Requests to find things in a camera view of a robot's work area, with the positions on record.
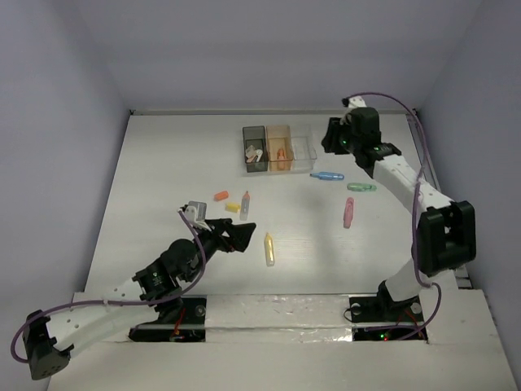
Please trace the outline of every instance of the red marker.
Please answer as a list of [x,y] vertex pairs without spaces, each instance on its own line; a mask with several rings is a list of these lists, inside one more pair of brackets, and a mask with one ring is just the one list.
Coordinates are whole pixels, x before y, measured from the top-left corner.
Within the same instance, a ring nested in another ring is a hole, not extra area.
[[350,228],[352,222],[352,213],[355,207],[355,200],[351,197],[345,203],[344,210],[344,228]]

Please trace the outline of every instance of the wall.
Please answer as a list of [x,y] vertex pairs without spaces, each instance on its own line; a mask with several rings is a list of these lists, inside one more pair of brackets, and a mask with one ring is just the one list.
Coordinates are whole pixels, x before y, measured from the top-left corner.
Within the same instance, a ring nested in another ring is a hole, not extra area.
[[75,3],[132,108],[338,108],[422,103],[480,0]]
[[2,390],[46,389],[11,360],[11,337],[27,314],[83,289],[128,120],[71,5],[0,6]]
[[442,189],[476,208],[469,265],[521,386],[521,2],[486,0],[422,106]]

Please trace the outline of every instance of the purple cable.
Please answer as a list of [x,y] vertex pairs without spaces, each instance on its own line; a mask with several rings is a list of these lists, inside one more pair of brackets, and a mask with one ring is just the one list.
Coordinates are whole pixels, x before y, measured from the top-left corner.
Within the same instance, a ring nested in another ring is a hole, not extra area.
[[182,295],[186,294],[187,292],[189,292],[203,278],[203,274],[206,269],[206,254],[204,253],[203,244],[201,243],[201,241],[199,240],[199,237],[197,236],[197,232],[194,230],[194,228],[191,226],[191,224],[188,222],[188,220],[186,220],[186,217],[181,210],[179,211],[179,216],[181,216],[181,220],[186,224],[186,226],[190,230],[191,234],[194,236],[195,243],[197,244],[197,247],[199,247],[199,250],[201,252],[201,257],[203,258],[202,259],[203,265],[201,266],[201,271],[199,272],[199,274],[197,275],[197,277],[195,278],[193,283],[191,283],[185,289],[181,290],[179,293],[176,293],[172,296],[163,297],[162,299],[152,300],[152,301],[108,300],[105,302],[103,300],[85,300],[85,301],[77,301],[74,303],[62,304],[62,305],[53,307],[49,310],[45,310],[45,311],[41,312],[40,314],[35,315],[32,318],[28,319],[27,322],[25,322],[16,332],[15,336],[13,337],[13,340],[11,341],[11,356],[13,357],[13,359],[15,359],[17,362],[22,362],[23,364],[28,363],[27,359],[21,358],[16,353],[16,342],[18,341],[18,339],[20,338],[20,335],[22,334],[22,332],[24,332],[26,327],[28,327],[32,322],[35,322],[36,320],[41,319],[49,314],[53,314],[53,313],[59,312],[61,310],[66,310],[67,308],[85,306],[85,305],[121,305],[121,306],[158,305],[158,304],[166,303],[167,301],[175,300],[175,299],[181,297]]
[[[416,328],[413,332],[406,334],[405,336],[402,336],[400,338],[397,338],[397,340],[406,340],[410,336],[413,336],[414,334],[420,332],[422,329],[424,329],[436,316],[438,313],[438,310],[440,309],[441,305],[441,286],[438,283],[425,283],[422,281],[420,277],[420,270],[418,267],[418,235],[416,233],[416,219],[418,217],[418,196],[420,194],[420,180],[422,179],[423,172],[425,171],[425,166],[427,163],[427,160],[430,159],[429,150],[427,149],[427,138],[425,137],[425,130],[423,129],[422,122],[418,119],[416,114],[408,108],[405,103],[401,102],[399,99],[395,98],[394,96],[391,96],[389,94],[384,94],[381,92],[359,92],[357,94],[349,95],[346,99],[354,98],[355,96],[367,96],[367,95],[373,95],[373,96],[383,96],[384,98],[388,98],[391,100],[394,100],[396,103],[401,105],[407,113],[413,117],[414,123],[418,127],[419,133],[420,133],[420,143],[422,144],[423,148],[423,159],[421,161],[420,170],[418,171],[418,176],[416,177],[416,185],[414,186],[414,199],[413,199],[413,210],[412,210],[412,230],[413,230],[413,263],[414,263],[414,276],[416,277],[416,281],[418,281],[418,284],[424,288],[432,288],[435,287],[438,290],[438,301],[436,302],[436,306],[434,308],[434,311],[432,312],[431,317],[423,323],[421,327]],[[393,328],[403,328],[403,326],[394,326],[394,327],[368,327],[367,330],[391,330]]]

